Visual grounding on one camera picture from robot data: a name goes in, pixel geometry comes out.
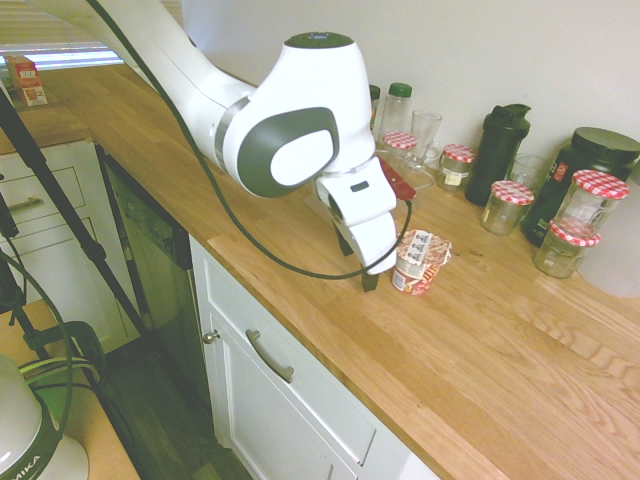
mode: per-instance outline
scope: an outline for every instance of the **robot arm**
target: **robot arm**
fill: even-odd
[[[159,0],[29,0],[115,51],[149,82],[113,33],[122,30],[176,105],[200,150],[246,190],[278,197],[316,179],[334,223],[364,266],[394,244],[395,195],[375,155],[364,60],[348,37],[285,42],[256,89],[221,72]],[[369,270],[383,272],[395,255]]]

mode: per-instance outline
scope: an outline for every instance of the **kitchen floor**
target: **kitchen floor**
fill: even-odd
[[[156,356],[141,340],[107,355],[103,392],[128,424],[111,408],[141,479],[251,480],[233,452],[218,444],[211,418],[185,401]]]

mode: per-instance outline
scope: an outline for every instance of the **mason jar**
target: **mason jar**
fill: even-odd
[[[578,170],[554,221],[563,230],[590,238],[618,202],[629,195],[629,185],[598,170]]]
[[[474,160],[475,155],[470,148],[464,145],[447,145],[442,149],[436,184],[449,192],[463,190],[469,181]]]
[[[576,271],[591,247],[600,242],[600,235],[579,237],[563,230],[551,220],[542,246],[533,264],[542,273],[555,278],[569,278]]]
[[[509,235],[533,202],[533,192],[511,180],[491,185],[491,195],[482,214],[482,226],[494,235]]]

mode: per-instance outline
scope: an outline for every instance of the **glass jar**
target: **glass jar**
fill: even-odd
[[[404,132],[389,132],[384,136],[384,149],[389,164],[400,172],[411,156],[411,151],[417,145],[413,135]]]
[[[389,132],[411,131],[411,85],[392,83],[384,101],[378,143],[383,144],[384,136]]]
[[[629,186],[613,175],[597,170],[578,170],[571,178],[569,192],[554,221],[572,235],[592,237],[629,192]]]
[[[482,214],[482,226],[494,235],[509,235],[533,202],[533,192],[520,183],[499,180]]]
[[[464,145],[451,144],[444,147],[436,176],[438,186],[450,192],[464,189],[469,181],[474,159],[473,150]]]
[[[589,252],[598,244],[600,235],[589,238],[571,235],[551,220],[542,246],[533,264],[542,273],[555,278],[569,278]]]
[[[578,170],[599,170],[626,180],[640,155],[640,142],[601,128],[577,128],[571,140],[558,152],[549,178],[527,216],[522,232],[527,240],[540,246],[551,220]]]

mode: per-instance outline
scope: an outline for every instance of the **black tripod leg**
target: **black tripod leg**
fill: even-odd
[[[12,307],[3,309],[3,313],[9,310],[14,310],[15,318],[20,327],[22,327],[24,339],[27,342],[27,345],[29,345],[29,342],[34,341],[40,332],[34,328],[29,317],[27,317],[27,314],[22,309],[25,303],[24,293],[20,290],[13,273],[9,268],[9,264],[2,259],[0,259],[0,301],[2,301],[4,305],[12,305]],[[49,354],[44,347],[34,348],[33,350],[36,352],[40,360],[49,358]]]
[[[96,242],[87,231],[87,228],[67,198],[67,195],[47,166],[44,155],[22,122],[20,115],[18,115],[18,112],[13,108],[9,99],[2,94],[0,94],[0,127],[4,130],[9,141],[16,149],[16,152],[22,157],[25,165],[33,170],[36,177],[38,177],[43,188],[49,197],[51,197],[54,205],[58,208],[67,225],[69,225],[69,228],[71,228],[71,231],[78,239],[78,242],[80,242],[80,247],[89,260],[94,263],[125,313],[131,319],[131,322],[140,335],[142,335],[146,331],[144,323],[129,300],[129,297],[127,297],[123,288],[120,286],[120,283],[118,283],[118,279],[105,261],[106,253],[102,245]]]

